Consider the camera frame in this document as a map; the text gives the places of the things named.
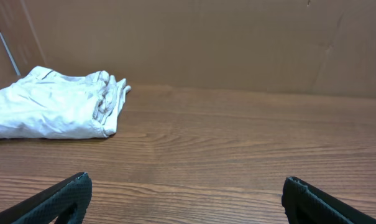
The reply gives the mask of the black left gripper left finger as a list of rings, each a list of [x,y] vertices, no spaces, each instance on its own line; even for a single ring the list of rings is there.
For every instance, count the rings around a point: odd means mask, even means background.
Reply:
[[[0,212],[0,223],[82,224],[92,188],[89,175],[79,172]]]

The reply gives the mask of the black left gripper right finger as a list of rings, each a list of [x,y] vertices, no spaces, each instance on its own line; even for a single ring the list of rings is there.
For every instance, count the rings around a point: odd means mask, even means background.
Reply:
[[[376,224],[375,218],[297,177],[285,179],[282,206],[289,224]]]

